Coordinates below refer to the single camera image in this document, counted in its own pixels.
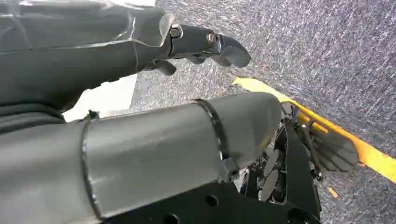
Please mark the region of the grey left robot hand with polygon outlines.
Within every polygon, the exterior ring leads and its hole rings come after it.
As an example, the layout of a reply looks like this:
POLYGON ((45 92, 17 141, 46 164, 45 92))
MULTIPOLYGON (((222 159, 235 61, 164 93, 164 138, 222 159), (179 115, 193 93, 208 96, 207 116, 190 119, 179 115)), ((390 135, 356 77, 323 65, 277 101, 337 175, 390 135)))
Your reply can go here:
POLYGON ((237 40, 174 20, 128 0, 1 1, 1 223, 277 221, 280 208, 233 182, 280 123, 272 94, 64 120, 85 90, 143 70, 172 75, 170 59, 249 64, 237 40))

